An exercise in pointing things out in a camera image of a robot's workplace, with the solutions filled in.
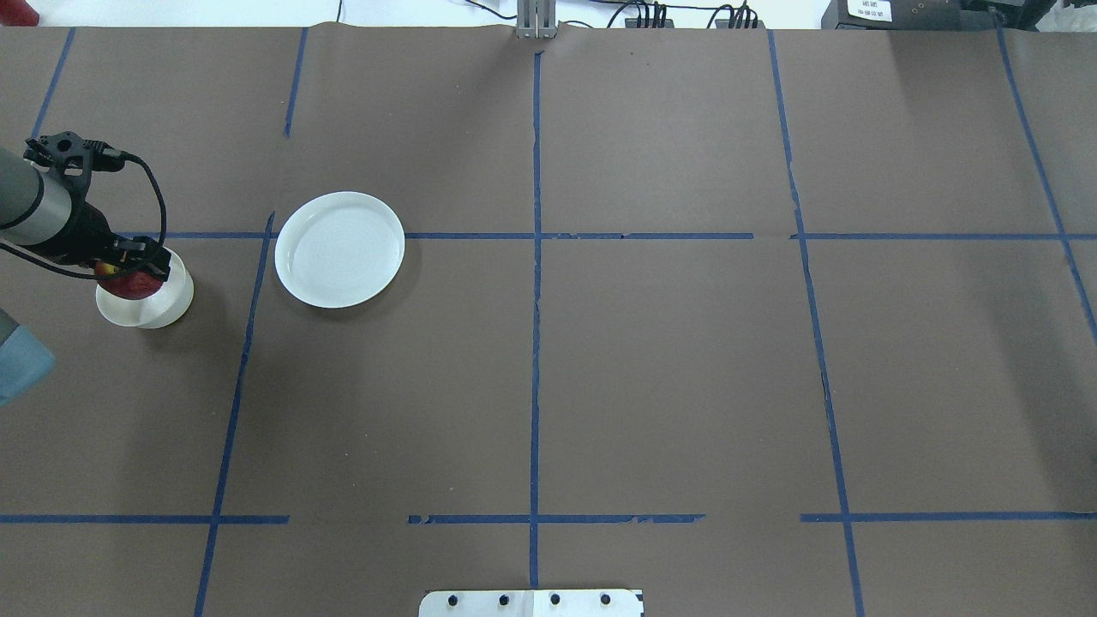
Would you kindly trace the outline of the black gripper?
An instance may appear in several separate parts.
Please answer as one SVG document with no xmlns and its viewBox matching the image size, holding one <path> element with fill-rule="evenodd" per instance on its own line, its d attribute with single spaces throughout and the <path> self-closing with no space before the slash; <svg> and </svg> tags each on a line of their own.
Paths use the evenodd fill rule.
<svg viewBox="0 0 1097 617">
<path fill-rule="evenodd" d="M 165 203 L 159 203 L 159 231 L 152 236 L 128 238 L 113 233 L 105 215 L 89 203 L 75 207 L 70 221 L 50 242 L 43 243 L 43 258 L 59 266 L 78 266 L 94 269 L 105 265 L 99 274 L 82 276 L 97 282 L 125 279 L 134 274 L 168 281 L 171 273 L 170 253 L 165 248 L 168 215 Z"/>
</svg>

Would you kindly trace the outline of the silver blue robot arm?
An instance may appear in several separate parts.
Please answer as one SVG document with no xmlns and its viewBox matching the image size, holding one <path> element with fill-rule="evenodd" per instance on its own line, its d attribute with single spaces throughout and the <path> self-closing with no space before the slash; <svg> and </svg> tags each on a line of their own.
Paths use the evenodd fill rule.
<svg viewBox="0 0 1097 617">
<path fill-rule="evenodd" d="M 87 200 L 97 172 L 139 165 L 159 207 L 157 236 L 114 233 Z M 167 204 L 142 157 L 72 132 L 29 138 L 23 153 L 3 152 L 3 250 L 52 273 L 97 284 L 95 303 L 111 323 L 157 329 L 181 319 L 195 281 L 165 246 Z"/>
</svg>

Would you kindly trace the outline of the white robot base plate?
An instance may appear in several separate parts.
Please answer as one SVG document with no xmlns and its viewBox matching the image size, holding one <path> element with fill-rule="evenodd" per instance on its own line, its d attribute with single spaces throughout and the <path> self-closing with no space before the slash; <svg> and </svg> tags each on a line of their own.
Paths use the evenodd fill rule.
<svg viewBox="0 0 1097 617">
<path fill-rule="evenodd" d="M 419 616 L 644 616 L 641 590 L 436 590 Z"/>
</svg>

